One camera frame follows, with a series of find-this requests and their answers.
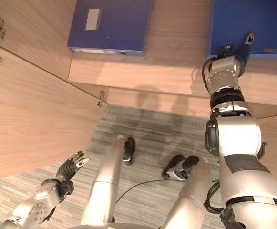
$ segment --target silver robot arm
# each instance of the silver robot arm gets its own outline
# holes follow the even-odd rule
[[[55,179],[44,180],[30,199],[15,208],[12,216],[3,222],[2,228],[34,229],[49,220],[56,206],[73,192],[71,178],[89,161],[82,151],[72,155],[59,167]]]
[[[227,229],[277,229],[277,179],[260,163],[266,143],[238,84],[253,40],[251,33],[238,52],[224,47],[202,72],[211,106],[205,145],[219,157],[226,206],[219,213]]]

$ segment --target floor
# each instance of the floor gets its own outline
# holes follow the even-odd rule
[[[193,116],[109,106],[86,149],[92,160],[73,178],[73,194],[57,207],[50,221],[38,228],[64,229],[80,224],[93,179],[110,144],[118,135],[136,139],[134,163],[122,167],[119,196],[135,184],[161,179],[162,169],[176,154],[204,158],[210,164],[212,178],[217,179],[217,158],[205,150],[205,123],[206,119]],[[0,179],[0,223],[10,216],[19,203],[31,197],[43,180],[54,177],[59,165]],[[176,201],[182,185],[182,182],[159,181],[136,187],[117,203],[114,213],[116,222],[140,223],[158,228]],[[214,195],[212,203],[222,206],[219,192]],[[202,228],[224,227],[218,215],[208,214]]]

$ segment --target cable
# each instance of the cable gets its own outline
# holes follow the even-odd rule
[[[219,188],[220,188],[220,181],[217,181],[210,187],[207,193],[207,198],[203,204],[206,210],[213,214],[220,214],[221,211],[224,210],[223,208],[215,208],[210,205],[210,198],[219,190]]]
[[[142,183],[139,183],[137,185],[134,185],[132,187],[130,187],[128,190],[126,190],[119,198],[118,200],[116,201],[116,203],[119,202],[119,200],[121,200],[122,197],[124,197],[125,194],[127,194],[129,191],[131,191],[133,188],[139,186],[139,185],[143,185],[143,184],[146,184],[146,183],[151,183],[151,182],[156,182],[156,181],[164,181],[166,179],[160,179],[160,180],[148,180],[148,181],[145,181],[145,182],[142,182]],[[178,181],[178,182],[185,182],[185,181],[182,181],[182,180],[167,180],[167,181]]]
[[[217,59],[216,57],[210,58],[209,60],[207,60],[207,61],[203,64],[203,67],[202,67],[202,78],[203,78],[203,82],[204,82],[204,87],[207,89],[208,93],[209,93],[209,90],[208,90],[208,88],[207,88],[207,82],[206,82],[206,79],[205,79],[205,73],[204,73],[204,71],[205,71],[206,66],[207,66],[210,62],[212,62],[212,61],[214,61],[214,60],[216,60],[216,59]]]

